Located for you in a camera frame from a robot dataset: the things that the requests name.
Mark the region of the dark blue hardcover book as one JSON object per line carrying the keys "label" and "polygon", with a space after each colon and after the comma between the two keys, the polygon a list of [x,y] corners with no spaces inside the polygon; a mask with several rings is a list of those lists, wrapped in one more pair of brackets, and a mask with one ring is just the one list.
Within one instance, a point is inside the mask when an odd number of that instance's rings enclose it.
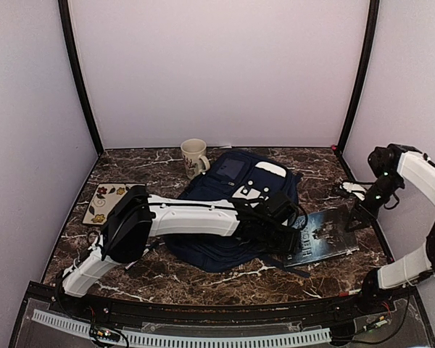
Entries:
{"label": "dark blue hardcover book", "polygon": [[285,257],[284,266],[297,268],[358,251],[355,234],[345,230],[348,217],[345,204],[309,214],[298,247],[294,254]]}

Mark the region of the navy blue student backpack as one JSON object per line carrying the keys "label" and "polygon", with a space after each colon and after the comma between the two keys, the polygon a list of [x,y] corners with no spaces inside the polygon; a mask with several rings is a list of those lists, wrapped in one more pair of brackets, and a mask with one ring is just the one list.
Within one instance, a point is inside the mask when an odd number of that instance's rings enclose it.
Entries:
{"label": "navy blue student backpack", "polygon": [[[228,211],[234,213],[236,218],[236,198],[268,199],[281,191],[299,204],[297,186],[302,176],[302,173],[293,173],[275,160],[252,152],[230,150],[221,154],[206,173],[195,177],[179,199],[225,200],[230,203]],[[275,254],[266,252],[254,241],[235,237],[235,231],[230,236],[205,231],[197,235],[171,234],[163,239],[169,251],[179,260],[208,273],[222,273],[258,258],[285,272],[309,277],[309,273],[304,271],[286,268],[274,258]]]}

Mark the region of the red white pen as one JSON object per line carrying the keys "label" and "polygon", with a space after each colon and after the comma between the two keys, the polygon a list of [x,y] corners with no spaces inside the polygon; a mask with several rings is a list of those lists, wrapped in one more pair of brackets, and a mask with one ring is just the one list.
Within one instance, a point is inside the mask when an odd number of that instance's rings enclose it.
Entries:
{"label": "red white pen", "polygon": [[353,290],[349,290],[349,291],[342,291],[339,293],[340,297],[348,297],[348,296],[354,296],[356,294],[360,293],[360,289],[353,289]]}

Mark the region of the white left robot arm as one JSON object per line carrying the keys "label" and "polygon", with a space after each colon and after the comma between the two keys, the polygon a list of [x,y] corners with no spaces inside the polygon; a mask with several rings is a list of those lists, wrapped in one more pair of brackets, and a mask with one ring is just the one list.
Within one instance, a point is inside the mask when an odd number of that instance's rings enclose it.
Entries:
{"label": "white left robot arm", "polygon": [[153,237],[219,236],[249,241],[271,254],[292,253],[299,240],[292,223],[298,217],[307,217],[305,210],[280,191],[269,198],[211,202],[167,199],[134,186],[108,214],[82,257],[62,272],[59,303],[72,316],[83,315],[88,290],[114,267],[140,260]]}

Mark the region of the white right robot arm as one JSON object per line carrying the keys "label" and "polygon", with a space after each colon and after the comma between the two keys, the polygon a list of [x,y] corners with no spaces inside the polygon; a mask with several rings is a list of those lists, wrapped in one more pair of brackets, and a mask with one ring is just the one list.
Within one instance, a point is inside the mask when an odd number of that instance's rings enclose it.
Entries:
{"label": "white right robot arm", "polygon": [[367,273],[355,307],[369,315],[400,289],[417,286],[435,276],[435,163],[414,146],[377,146],[368,156],[376,179],[344,181],[336,192],[353,196],[346,230],[353,232],[375,225],[384,218],[403,242],[401,250],[414,250]]}

